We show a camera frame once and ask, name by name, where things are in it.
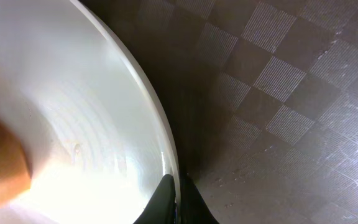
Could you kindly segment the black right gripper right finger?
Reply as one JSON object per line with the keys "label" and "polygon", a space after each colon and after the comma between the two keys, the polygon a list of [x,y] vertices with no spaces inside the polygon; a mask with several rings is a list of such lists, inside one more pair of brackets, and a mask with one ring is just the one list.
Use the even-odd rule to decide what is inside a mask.
{"label": "black right gripper right finger", "polygon": [[194,182],[185,174],[180,176],[180,214],[183,224],[218,224]]}

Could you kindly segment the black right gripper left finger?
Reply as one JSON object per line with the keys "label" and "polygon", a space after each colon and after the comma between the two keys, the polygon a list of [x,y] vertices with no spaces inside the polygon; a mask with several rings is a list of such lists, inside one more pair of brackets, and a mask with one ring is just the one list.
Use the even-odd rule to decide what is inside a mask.
{"label": "black right gripper left finger", "polygon": [[134,224],[174,224],[176,218],[175,183],[173,176],[162,177],[139,218]]}

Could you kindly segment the cream white plate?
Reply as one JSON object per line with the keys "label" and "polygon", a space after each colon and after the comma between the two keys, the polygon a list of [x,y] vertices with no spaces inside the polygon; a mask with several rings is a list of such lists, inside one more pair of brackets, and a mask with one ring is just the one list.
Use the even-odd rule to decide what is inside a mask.
{"label": "cream white plate", "polygon": [[79,1],[0,1],[0,121],[32,171],[0,223],[134,223],[163,176],[178,177],[151,83]]}

